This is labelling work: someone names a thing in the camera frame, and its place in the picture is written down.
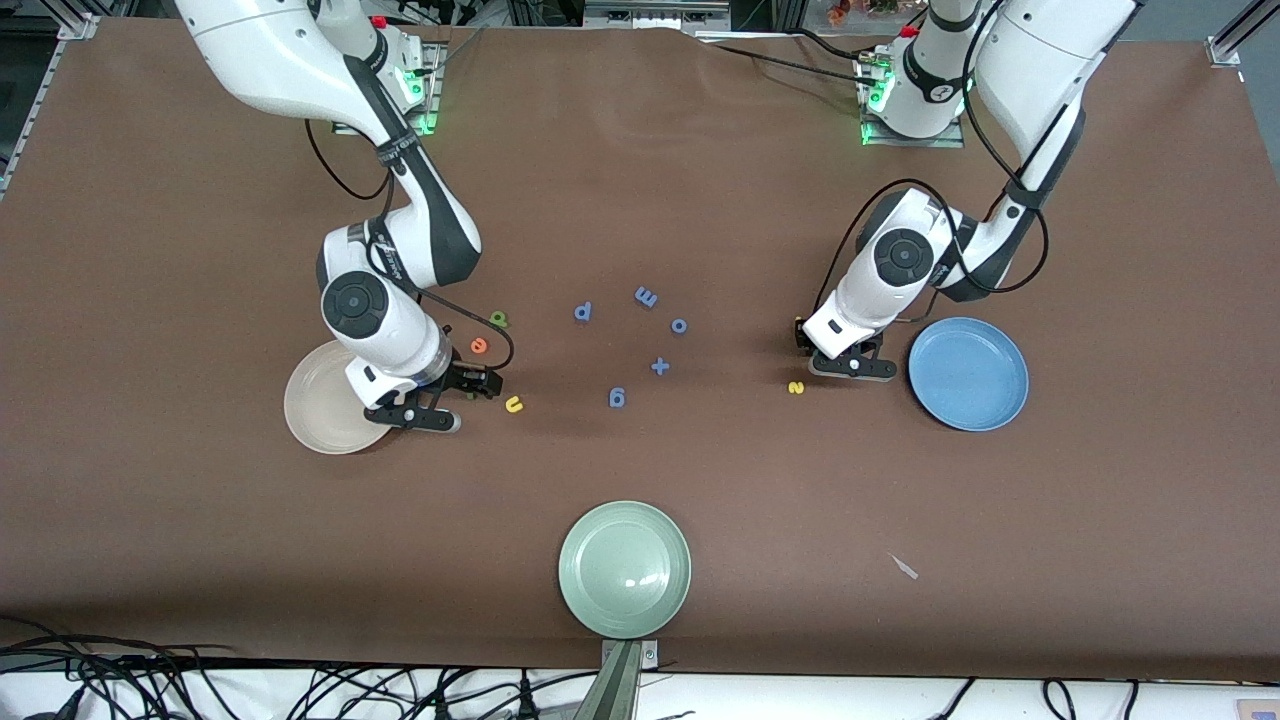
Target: brown table cover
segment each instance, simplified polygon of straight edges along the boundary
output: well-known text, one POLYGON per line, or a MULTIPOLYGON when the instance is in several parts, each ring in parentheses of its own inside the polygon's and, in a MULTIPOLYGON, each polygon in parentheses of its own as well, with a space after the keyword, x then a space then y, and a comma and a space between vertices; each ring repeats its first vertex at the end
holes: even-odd
MULTIPOLYGON (((1023 414, 969 434, 905 377, 810 377, 791 322, 884 182, 980 214, 1004 182, 977 142, 864 147, 847 83, 676 32, 485 31, 426 146, 485 243, 443 292, 509 315, 525 409, 452 397, 456 436, 328 457, 282 393, 330 340, 321 237, 379 204, 224 92, 178 22, 104 20, 0 204, 0 610, 246 656, 591 666, 556 559, 634 498, 692 548, 673 669, 1276 679, 1276 181, 1198 45, 1121 44, 1085 106, 1043 275, 938 304, 1030 368, 1023 414)), ((376 186, 362 141, 320 140, 376 186)))

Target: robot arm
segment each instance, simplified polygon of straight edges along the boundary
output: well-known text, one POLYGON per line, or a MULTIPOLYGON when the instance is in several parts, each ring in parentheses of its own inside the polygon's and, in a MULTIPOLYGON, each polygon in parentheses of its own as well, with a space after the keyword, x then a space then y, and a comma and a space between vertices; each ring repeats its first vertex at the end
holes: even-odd
POLYGON ((915 37, 888 46, 892 74, 869 104, 893 132, 933 137, 960 106, 963 65, 980 18, 979 0, 933 0, 915 37))
MULTIPOLYGON (((375 411, 451 375, 449 342, 412 296, 466 279, 480 259, 480 234, 379 77, 381 35, 352 3, 321 3, 316 14, 306 0, 178 0, 178 9, 232 95, 265 113, 356 128, 408 196, 404 208, 330 232, 316 261, 325 323, 356 354, 347 377, 375 411)), ((477 387, 467 389, 500 388, 497 375, 472 370, 477 387)))
POLYGON ((404 115, 425 110, 422 90, 422 40, 385 18, 366 18, 360 0, 311 0, 311 17, 343 55, 362 58, 404 115))
POLYGON ((1000 5, 975 74, 1018 150, 1019 182, 1009 182, 996 214, 983 223, 919 190, 881 201, 858 237, 849 272, 801 325, 804 338, 826 356, 814 354, 814 372, 861 377, 860 352, 844 356, 878 337, 927 284, 970 301, 1004 281, 1083 133, 1080 94, 1138 6, 1135 0, 1000 5))

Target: metal bracket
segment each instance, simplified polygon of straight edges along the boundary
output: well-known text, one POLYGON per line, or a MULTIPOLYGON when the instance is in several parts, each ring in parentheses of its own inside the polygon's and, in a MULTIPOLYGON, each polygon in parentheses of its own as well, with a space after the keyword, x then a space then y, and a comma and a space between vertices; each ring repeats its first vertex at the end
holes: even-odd
POLYGON ((1213 67, 1234 68, 1239 65, 1240 56, 1236 50, 1277 13, 1280 13, 1280 0, 1251 0, 1238 15, 1231 18, 1231 22, 1204 41, 1204 49, 1213 67))
POLYGON ((511 19, 513 20, 512 24, 515 26, 530 27, 547 24, 547 22, 543 20, 543 4, 540 1, 507 0, 507 6, 511 12, 511 19))
POLYGON ((887 53, 863 53, 852 60, 854 74, 876 81, 874 86, 858 86, 858 114, 861 124, 863 145, 892 145, 895 147, 964 147, 964 126, 960 123, 960 110, 964 101, 956 106, 956 117, 946 128, 933 137, 906 137, 893 132, 888 124, 877 115, 872 106, 884 102, 884 95, 892 91, 891 56, 887 53))
MULTIPOLYGON (((609 652, 623 641, 604 641, 600 643, 600 665, 609 659, 609 652)), ((658 641, 640 641, 640 669, 658 669, 658 641)))
POLYGON ((447 389, 493 398, 502 393, 502 375, 483 365, 463 363, 454 350, 449 368, 438 380, 404 393, 404 402, 401 405, 366 409, 365 419, 406 430, 456 433, 462 427, 462 419, 456 413, 436 407, 440 395, 447 389), (431 398, 428 405, 420 401, 424 395, 431 398))
POLYGON ((881 360, 881 345, 884 342, 882 333, 854 343, 852 347, 841 352, 835 359, 827 357, 804 334, 804 318, 796 318, 795 323, 796 347, 809 356, 809 372, 824 378, 842 378, 855 380, 876 380, 886 383, 897 374, 897 365, 890 360, 881 360))
POLYGON ((97 32, 97 23, 101 18, 88 13, 81 13, 81 22, 64 24, 58 29, 58 40, 88 40, 97 32))
POLYGON ((1234 68, 1240 64, 1240 54, 1235 50, 1231 50, 1225 58, 1217 54, 1217 45, 1213 44, 1212 35, 1204 41, 1204 53, 1208 54, 1208 61, 1215 68, 1234 68))
POLYGON ((573 720, 631 720, 635 717, 636 696, 640 693, 641 662, 658 660, 654 650, 643 646, 653 641, 604 641, 604 662, 573 720))

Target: blue plate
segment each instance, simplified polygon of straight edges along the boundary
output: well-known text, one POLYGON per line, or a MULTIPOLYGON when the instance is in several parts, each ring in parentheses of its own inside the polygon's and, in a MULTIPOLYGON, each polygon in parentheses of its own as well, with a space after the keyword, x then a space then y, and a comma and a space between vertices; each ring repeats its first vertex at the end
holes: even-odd
POLYGON ((906 374, 934 418, 961 430, 993 430, 1021 411, 1030 380, 1014 341, 973 318, 947 318, 924 328, 911 346, 906 374))

